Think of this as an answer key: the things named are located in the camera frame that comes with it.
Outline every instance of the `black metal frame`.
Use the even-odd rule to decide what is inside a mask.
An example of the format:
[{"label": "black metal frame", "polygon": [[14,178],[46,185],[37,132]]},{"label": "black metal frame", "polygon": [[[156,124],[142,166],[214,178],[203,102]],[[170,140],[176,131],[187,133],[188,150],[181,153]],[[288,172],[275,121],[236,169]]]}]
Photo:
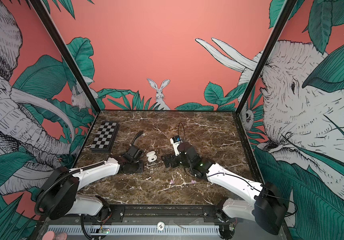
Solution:
[{"label": "black metal frame", "polygon": [[69,53],[67,46],[65,45],[61,35],[57,31],[57,28],[55,27],[54,23],[52,22],[52,19],[49,16],[48,12],[46,11],[43,3],[40,0],[30,0],[30,3],[32,4],[33,8],[35,9],[37,15],[40,17],[41,22],[44,24],[49,35],[52,37],[52,40],[56,44],[57,48],[59,49],[65,62],[68,64],[73,75],[77,79],[77,82],[80,84],[84,93],[87,95],[87,98],[91,102],[92,108],[95,110],[96,113],[99,113],[100,108],[99,108],[98,103],[96,102],[95,98],[93,97],[91,91],[89,91],[88,85],[84,82],[83,76],[82,76],[80,70],[78,69],[78,66],[76,65],[75,61],[73,60],[72,55]]},{"label": "black metal frame", "polygon": [[236,114],[239,115],[242,111],[242,108],[244,107],[244,104],[246,103],[249,94],[252,92],[253,86],[255,86],[256,81],[260,77],[260,73],[263,70],[264,65],[266,64],[269,55],[271,54],[277,39],[279,38],[280,34],[282,33],[282,30],[284,28],[285,23],[288,20],[288,17],[290,16],[292,9],[295,6],[297,0],[286,0],[285,5],[282,8],[282,11],[280,13],[280,16],[278,17],[276,24],[274,26],[274,29],[271,32],[271,36],[268,39],[268,42],[266,44],[266,47],[263,50],[262,56],[260,57],[259,62],[257,63],[257,66],[255,70],[253,71],[252,77],[245,89],[244,95],[239,102],[239,105],[236,109]]}]

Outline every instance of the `elephant tusk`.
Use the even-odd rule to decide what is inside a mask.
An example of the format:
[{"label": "elephant tusk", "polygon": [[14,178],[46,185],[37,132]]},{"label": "elephant tusk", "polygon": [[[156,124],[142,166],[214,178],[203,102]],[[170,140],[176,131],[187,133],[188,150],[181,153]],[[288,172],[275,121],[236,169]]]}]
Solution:
[{"label": "elephant tusk", "polygon": [[60,118],[62,118],[70,129],[70,133],[72,134],[72,141],[71,142],[73,142],[73,139],[75,136],[75,131],[74,131],[72,122],[70,121],[68,116],[63,111],[61,111],[58,107],[56,107],[55,105],[49,103],[48,101],[46,101],[42,98],[33,96],[32,94],[26,93],[26,92],[21,91],[21,90],[16,89],[16,88],[12,88],[11,99],[13,101],[15,101],[16,103],[29,103],[29,104],[35,105],[37,107],[44,108],[44,109],[49,110],[52,113],[56,114]]}]

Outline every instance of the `small electronic device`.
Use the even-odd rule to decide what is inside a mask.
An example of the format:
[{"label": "small electronic device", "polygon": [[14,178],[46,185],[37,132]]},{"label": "small electronic device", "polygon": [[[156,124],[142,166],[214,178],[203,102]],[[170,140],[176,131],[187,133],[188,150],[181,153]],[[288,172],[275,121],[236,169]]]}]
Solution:
[{"label": "small electronic device", "polygon": [[179,135],[174,136],[173,138],[170,138],[169,140],[170,140],[170,142],[171,142],[171,144],[172,144],[172,146],[173,146],[173,150],[175,151],[175,155],[176,155],[176,156],[179,155],[180,153],[179,153],[179,151],[177,150],[177,146],[178,146],[180,143],[182,143],[183,140],[180,138]]},{"label": "small electronic device", "polygon": [[91,151],[110,153],[119,127],[118,122],[102,122],[93,139]]}]

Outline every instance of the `ventilation grille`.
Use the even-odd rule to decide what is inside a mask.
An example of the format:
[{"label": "ventilation grille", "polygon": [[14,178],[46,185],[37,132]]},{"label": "ventilation grille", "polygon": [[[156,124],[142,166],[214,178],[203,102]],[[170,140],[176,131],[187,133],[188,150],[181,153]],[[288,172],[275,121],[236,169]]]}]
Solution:
[{"label": "ventilation grille", "polygon": [[[157,230],[155,225],[104,225],[109,228],[109,235],[219,235],[218,226],[214,225],[166,225],[163,231]],[[85,230],[93,235],[106,235],[96,233],[99,225],[85,226]],[[48,231],[55,233],[65,232],[68,235],[83,235],[78,225],[49,225]]]}]

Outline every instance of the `rabbit illustration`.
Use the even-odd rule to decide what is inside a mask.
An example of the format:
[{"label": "rabbit illustration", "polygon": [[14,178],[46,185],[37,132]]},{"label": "rabbit illustration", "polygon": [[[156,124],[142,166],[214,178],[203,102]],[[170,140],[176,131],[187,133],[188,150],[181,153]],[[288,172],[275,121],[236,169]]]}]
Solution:
[{"label": "rabbit illustration", "polygon": [[170,108],[165,104],[164,102],[164,94],[163,94],[163,88],[165,88],[170,80],[166,79],[161,83],[160,88],[157,87],[157,84],[152,80],[147,78],[149,85],[156,90],[156,106],[159,105],[157,108],[158,110],[170,110]]}]

